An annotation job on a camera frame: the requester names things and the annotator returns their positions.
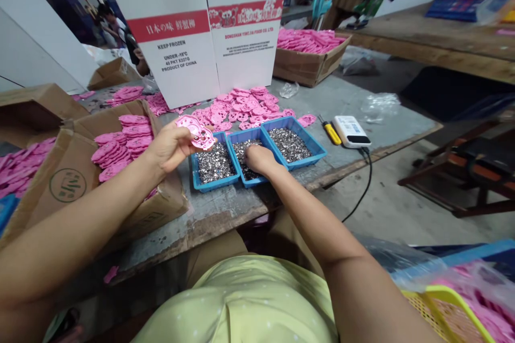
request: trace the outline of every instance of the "red stripe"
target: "red stripe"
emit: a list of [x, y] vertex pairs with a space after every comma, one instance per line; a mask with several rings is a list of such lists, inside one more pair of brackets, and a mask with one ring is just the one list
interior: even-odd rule
[[211, 28], [228, 28], [240, 25], [280, 20], [283, 12], [283, 0], [262, 0], [209, 7]]
[[209, 32], [207, 10], [127, 20], [138, 43]]

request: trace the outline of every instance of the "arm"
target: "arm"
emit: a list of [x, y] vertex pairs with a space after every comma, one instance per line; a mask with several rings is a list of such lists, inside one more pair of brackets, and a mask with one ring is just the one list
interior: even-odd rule
[[248, 148], [247, 164], [272, 183], [320, 263], [344, 342], [439, 342], [388, 273], [338, 218], [279, 165], [272, 152]]
[[138, 64], [136, 64], [136, 70], [138, 70], [141, 76], [148, 75], [150, 73], [149, 65], [146, 63], [145, 57], [141, 52], [141, 48], [136, 48], [134, 50], [134, 55], [139, 59]]
[[165, 126], [149, 148], [117, 176], [0, 251], [0, 341], [41, 338], [54, 315], [53, 295], [94, 260], [166, 173], [196, 151], [191, 136], [174, 122]]

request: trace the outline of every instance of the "yellow-green shirt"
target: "yellow-green shirt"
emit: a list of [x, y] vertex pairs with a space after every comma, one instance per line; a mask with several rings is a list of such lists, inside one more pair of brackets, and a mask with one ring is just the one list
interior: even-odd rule
[[238, 256], [152, 315], [134, 343], [336, 342], [324, 279], [268, 256]]

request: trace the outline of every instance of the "hand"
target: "hand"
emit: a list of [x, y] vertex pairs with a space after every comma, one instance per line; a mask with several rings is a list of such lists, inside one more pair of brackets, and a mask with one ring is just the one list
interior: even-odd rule
[[139, 60], [145, 60], [145, 57], [143, 56], [143, 53], [141, 52], [141, 48], [136, 48], [134, 50], [134, 55], [136, 55], [136, 57], [139, 59]]
[[189, 155], [204, 151], [193, 146], [194, 135], [187, 128], [177, 127], [175, 121], [164, 126], [145, 151], [145, 155], [150, 158], [150, 161], [164, 173], [175, 170]]
[[245, 151], [245, 163], [256, 173], [267, 176], [281, 165], [275, 160], [271, 150], [263, 146], [251, 145]]

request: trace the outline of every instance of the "blue plastic tray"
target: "blue plastic tray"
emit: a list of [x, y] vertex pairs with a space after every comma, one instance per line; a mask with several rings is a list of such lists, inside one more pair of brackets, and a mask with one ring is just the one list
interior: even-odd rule
[[[279, 156], [282, 159], [282, 163], [286, 165], [288, 170], [295, 170], [301, 167], [314, 165], [317, 163], [321, 158], [325, 157], [327, 155], [327, 151], [317, 142], [316, 139], [314, 139], [311, 134], [307, 132], [306, 129], [304, 129], [298, 120], [296, 120], [294, 117], [284, 117], [279, 118], [273, 121], [265, 122], [261, 125], [263, 130], [266, 132], [267, 137], [269, 138], [270, 142], [272, 143], [274, 149], [279, 154]], [[280, 128], [288, 128], [291, 131], [293, 131], [295, 134], [297, 134], [306, 144], [306, 147], [310, 150], [311, 154], [313, 154], [309, 158], [305, 158], [300, 161], [295, 161], [292, 163], [287, 163], [284, 159], [283, 155], [281, 154], [281, 151], [277, 147], [277, 145], [274, 143], [270, 135], [268, 134], [268, 131], [273, 129], [280, 129]]]
[[223, 188], [225, 186], [232, 185], [236, 183], [241, 174], [241, 168], [238, 164], [238, 160], [234, 155], [234, 151], [232, 150], [232, 146], [227, 143], [227, 137], [224, 132], [216, 132], [213, 133], [213, 136], [218, 139], [218, 142], [225, 144], [227, 149], [229, 150], [229, 156], [231, 157], [232, 166], [236, 171], [236, 174], [227, 178], [223, 178], [218, 181], [208, 182], [207, 184], [201, 184], [200, 175], [198, 174], [198, 158], [196, 154], [192, 155], [192, 169], [193, 169], [193, 187], [196, 190], [200, 190], [202, 193], [207, 193], [208, 191], [215, 190], [218, 188]]
[[9, 223], [13, 212], [16, 210], [20, 200], [14, 194], [10, 194], [0, 199], [0, 236]]
[[277, 146], [275, 146], [275, 144], [272, 142], [272, 140], [270, 139], [268, 134], [264, 130], [261, 130], [260, 127], [248, 129], [248, 130], [244, 130], [244, 131], [238, 131], [236, 133], [230, 134], [227, 137], [227, 142], [229, 142], [229, 150], [232, 152], [232, 155], [234, 156], [234, 159], [236, 160], [236, 166], [237, 166], [238, 172], [241, 176], [241, 181], [243, 182], [243, 185], [246, 188], [251, 188], [253, 186], [256, 186], [263, 182], [268, 181], [263, 176], [255, 178], [253, 180], [249, 180], [249, 181], [245, 180], [243, 172], [241, 171], [240, 163], [238, 162], [238, 158], [236, 157], [236, 152], [234, 151], [232, 144], [245, 142], [249, 139], [261, 140], [261, 143], [263, 144], [263, 146], [272, 151], [272, 153], [274, 154], [275, 160], [278, 163], [284, 165], [284, 167], [287, 167], [286, 161], [284, 161], [284, 157], [281, 155], [279, 150], [277, 150]]

